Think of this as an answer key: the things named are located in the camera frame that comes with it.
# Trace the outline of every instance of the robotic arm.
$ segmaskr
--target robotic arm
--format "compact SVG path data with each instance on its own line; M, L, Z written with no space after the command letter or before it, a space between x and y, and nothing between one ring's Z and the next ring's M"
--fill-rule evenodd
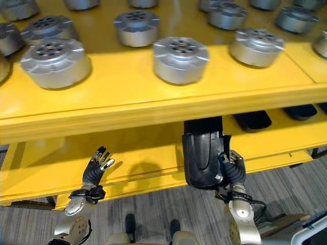
M234 245L261 245L250 204L264 203L246 194L244 159L230 151L230 139L223 135L222 117L186 121L183 135L185 178L193 187L215 190L216 198L225 202Z
M114 159L107 160L110 153L105 152L106 148L102 146L91 157L83 174L83 186L69 196L70 202L48 245L79 245L88 239L91 233L89 218L106 194L99 182L104 171L114 164Z

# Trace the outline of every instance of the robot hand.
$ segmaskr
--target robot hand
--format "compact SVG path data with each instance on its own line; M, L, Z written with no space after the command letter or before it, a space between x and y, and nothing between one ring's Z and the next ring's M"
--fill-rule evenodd
M94 212L95 204L104 199L106 194L99 182L104 171L115 162L114 159L107 160L110 153L105 152L106 148L102 146L91 157L83 174L83 186L69 196L71 200L48 245L79 245L88 239L92 231L89 218ZM89 233L85 236L87 226Z
M226 196L216 192L216 198L226 203L225 214L229 220L229 230L234 245L261 245L261 237L254 223L254 211L251 207L252 197L246 194L244 187L246 173L244 159L235 151L230 151L229 160L225 153L219 160L224 165L229 191Z

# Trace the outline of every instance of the silver metal part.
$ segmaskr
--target silver metal part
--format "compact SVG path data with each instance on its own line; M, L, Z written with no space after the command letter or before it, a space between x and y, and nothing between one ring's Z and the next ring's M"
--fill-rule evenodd
M275 10L281 4L281 0L250 0L250 5L264 10Z
M233 2L221 2L211 9L208 21L213 26L226 30L242 28L248 11Z
M128 0L128 4L136 8L153 8L159 4L159 0Z
M275 24L289 32L308 33L319 21L309 9L302 7L291 6L282 8Z
M11 65L9 61L0 54L0 82L5 80L10 73Z
M48 15L31 22L21 36L29 45L39 45L44 39L79 39L72 20L61 15Z
M0 51L8 56L25 46L14 23L0 23Z
M283 50L282 39L266 30L251 28L237 30L235 40L229 46L229 52L235 59L256 67L272 65Z
M187 37L168 37L153 44L154 70L174 84L199 81L209 61L207 47Z
M233 0L199 0L199 9L204 12L210 12L212 8L216 8L218 3L221 2L234 2Z
M119 41L130 47L144 47L159 38L160 19L154 13L134 10L119 15L114 24Z
M325 0L294 0L293 4L311 10L316 10L326 3Z
M31 46L21 67L42 88L64 88L83 80L91 71L82 44L71 40L44 40Z
M94 204L89 203L85 198L72 197L65 212L61 215L59 224L56 226L53 239L60 239L69 242L71 245L78 245L85 236L87 222L94 209Z
M312 47L318 54L327 58L327 30L322 32L322 36L313 43Z
M242 184L233 184L231 191L246 193ZM254 223L254 211L245 200L230 201L225 207L229 219L229 231L232 244L261 245L260 233Z
M10 21L29 18L40 12L35 0L3 0L1 15Z
M114 164L114 162L115 160L110 158L105 164L101 164L101 171L105 171L110 168Z
M63 0L70 10L85 10L99 5L99 0Z

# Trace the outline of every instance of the yellow shelf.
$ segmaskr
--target yellow shelf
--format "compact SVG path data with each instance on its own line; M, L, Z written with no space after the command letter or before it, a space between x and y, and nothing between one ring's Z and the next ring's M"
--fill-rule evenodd
M299 151L292 154L283 154L274 157L247 161L246 169L248 173L252 173L276 167L305 163L309 161L312 161L311 156L306 151ZM130 181L104 187L104 190L106 191L106 197L104 200L101 200L101 202L183 185L187 185L184 173ZM69 202L68 197L69 193L58 195L55 210L64 209Z
M284 1L283 6L289 6L289 2ZM260 15L260 10L253 14ZM267 13L264 28L282 37L286 42L285 53L289 56L315 83L327 82L327 59L318 56L312 49L312 43L322 35L323 30L327 30L327 8L324 7L315 14L319 17L319 22L315 24L311 32L307 34L294 34L284 31L275 26L274 20L279 11Z
M327 144L327 115L318 107L309 120L292 120L283 110L267 111L272 125L263 131L245 133L232 116L223 120L224 133L232 135L231 149L246 159L310 149Z
M327 115L317 109L318 114L307 121L291 120L282 110L268 111L273 125L257 133L241 131L232 116L225 116L224 129L233 136L231 148L250 164L249 160L326 145ZM176 122L11 144L0 172L0 201L79 188L89 158L100 145L109 147L117 161L104 175L104 186L183 172L182 134L183 123ZM260 170L283 165L267 164Z
M287 52L265 69L233 60L227 44L234 32L208 25L195 0L165 0L151 10L161 17L162 37L188 36L209 46L211 61L202 80L187 86L169 85L154 74L151 47L119 44L112 23L130 9L126 1L102 1L88 11L69 11L57 0L38 3L41 14L17 26L22 29L43 15L70 17L91 58L92 73L72 88L44 90L20 68L24 51L17 54L10 79L0 85L1 144L327 100L327 83L315 83ZM246 0L239 3L250 11L247 27L265 25L270 12L251 8Z

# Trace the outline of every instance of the gray carpet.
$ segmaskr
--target gray carpet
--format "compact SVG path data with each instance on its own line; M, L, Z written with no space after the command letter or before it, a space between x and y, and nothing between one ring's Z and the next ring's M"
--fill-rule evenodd
M295 168L284 167L248 175L248 193L268 205L263 219L280 214L314 214L327 208L327 157ZM91 221L93 233L85 243L102 245L124 229L127 213L134 213L136 239L168 244L169 222L177 218L201 244L231 244L223 216L224 204L213 191L179 187L98 204ZM1 207L2 245L47 244L59 212Z

